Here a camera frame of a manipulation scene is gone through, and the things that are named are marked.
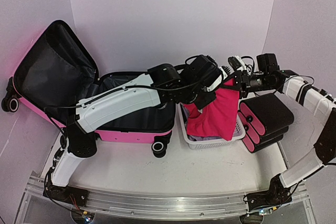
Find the white perforated plastic basket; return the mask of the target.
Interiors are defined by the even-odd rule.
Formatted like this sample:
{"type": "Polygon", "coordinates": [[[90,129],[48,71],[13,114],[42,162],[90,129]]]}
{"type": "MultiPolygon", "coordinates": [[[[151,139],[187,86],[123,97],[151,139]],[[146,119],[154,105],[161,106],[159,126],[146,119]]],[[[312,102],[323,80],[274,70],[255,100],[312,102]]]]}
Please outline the white perforated plastic basket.
{"type": "Polygon", "coordinates": [[[211,140],[202,140],[202,141],[192,141],[186,132],[186,123],[185,123],[186,114],[184,113],[182,106],[177,105],[176,111],[179,115],[179,124],[182,129],[183,139],[188,144],[189,148],[192,150],[220,147],[220,146],[225,146],[228,144],[233,144],[235,142],[242,140],[246,135],[246,131],[243,127],[243,124],[239,116],[237,116],[235,130],[233,133],[233,137],[230,141],[224,140],[222,138],[214,138],[211,140]]]}

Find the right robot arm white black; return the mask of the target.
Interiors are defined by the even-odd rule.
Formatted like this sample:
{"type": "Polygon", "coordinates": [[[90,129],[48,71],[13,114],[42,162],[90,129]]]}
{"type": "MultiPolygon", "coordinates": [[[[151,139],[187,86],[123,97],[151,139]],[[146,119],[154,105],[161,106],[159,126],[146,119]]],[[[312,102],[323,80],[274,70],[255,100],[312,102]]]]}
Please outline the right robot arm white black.
{"type": "Polygon", "coordinates": [[[249,210],[287,204],[300,183],[335,159],[335,98],[316,88],[312,77],[280,69],[274,54],[259,55],[251,68],[239,56],[228,61],[240,93],[238,115],[247,148],[312,145],[301,151],[302,158],[291,155],[288,168],[270,180],[267,190],[244,197],[249,210]]]}

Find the pink and black drawer organizer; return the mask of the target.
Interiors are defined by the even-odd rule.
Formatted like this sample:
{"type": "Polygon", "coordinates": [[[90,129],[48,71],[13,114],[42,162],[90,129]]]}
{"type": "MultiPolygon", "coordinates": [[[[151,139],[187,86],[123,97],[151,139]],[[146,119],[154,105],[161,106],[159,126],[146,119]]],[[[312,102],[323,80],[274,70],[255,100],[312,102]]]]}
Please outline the pink and black drawer organizer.
{"type": "Polygon", "coordinates": [[[242,100],[238,116],[246,132],[243,143],[251,153],[282,140],[295,120],[293,113],[272,93],[242,100]]]}

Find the pink hard-shell kids suitcase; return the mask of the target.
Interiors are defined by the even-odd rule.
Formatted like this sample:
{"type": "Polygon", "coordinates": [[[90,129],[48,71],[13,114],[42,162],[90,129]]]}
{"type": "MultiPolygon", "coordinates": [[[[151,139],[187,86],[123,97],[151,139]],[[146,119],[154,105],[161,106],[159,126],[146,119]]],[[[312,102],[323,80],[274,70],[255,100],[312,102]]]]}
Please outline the pink hard-shell kids suitcase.
{"type": "MultiPolygon", "coordinates": [[[[62,20],[52,22],[30,46],[6,87],[5,112],[24,104],[46,120],[65,127],[68,107],[125,84],[138,71],[99,75],[94,59],[62,20]]],[[[165,155],[175,121],[175,104],[146,108],[115,119],[96,130],[103,141],[148,143],[155,157],[165,155]]]]}

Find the red garment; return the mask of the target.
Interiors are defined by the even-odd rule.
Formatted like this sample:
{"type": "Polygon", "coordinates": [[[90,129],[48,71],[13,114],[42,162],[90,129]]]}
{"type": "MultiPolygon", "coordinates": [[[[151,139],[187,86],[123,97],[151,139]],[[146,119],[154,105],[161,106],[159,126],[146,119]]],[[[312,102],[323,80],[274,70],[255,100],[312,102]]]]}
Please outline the red garment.
{"type": "Polygon", "coordinates": [[[191,111],[198,110],[200,113],[206,113],[214,120],[220,130],[221,138],[230,141],[236,126],[239,92],[219,88],[215,91],[215,94],[216,99],[205,108],[199,110],[195,104],[183,104],[183,111],[187,114],[187,117],[191,111]]]}

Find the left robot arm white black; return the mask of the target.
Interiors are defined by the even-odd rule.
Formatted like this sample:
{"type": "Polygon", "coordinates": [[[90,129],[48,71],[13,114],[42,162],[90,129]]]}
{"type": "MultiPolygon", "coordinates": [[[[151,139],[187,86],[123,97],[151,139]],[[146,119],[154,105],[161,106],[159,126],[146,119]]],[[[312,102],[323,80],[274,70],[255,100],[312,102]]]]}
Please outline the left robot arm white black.
{"type": "Polygon", "coordinates": [[[59,201],[70,197],[69,180],[85,159],[97,152],[95,131],[102,125],[135,111],[169,102],[190,104],[200,95],[203,108],[214,101],[215,90],[227,76],[213,58],[192,56],[191,63],[164,63],[148,69],[135,79],[69,106],[66,127],[61,129],[66,145],[61,148],[46,175],[50,193],[59,201]]]}

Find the lilac purple shirt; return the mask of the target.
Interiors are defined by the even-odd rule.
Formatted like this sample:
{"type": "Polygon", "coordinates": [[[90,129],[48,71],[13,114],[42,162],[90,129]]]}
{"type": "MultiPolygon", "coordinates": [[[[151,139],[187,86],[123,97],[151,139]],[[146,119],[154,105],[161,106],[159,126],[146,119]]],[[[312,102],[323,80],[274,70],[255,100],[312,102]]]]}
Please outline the lilac purple shirt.
{"type": "Polygon", "coordinates": [[[221,131],[214,120],[206,113],[200,113],[198,110],[188,113],[186,131],[196,141],[221,138],[221,131]]]}

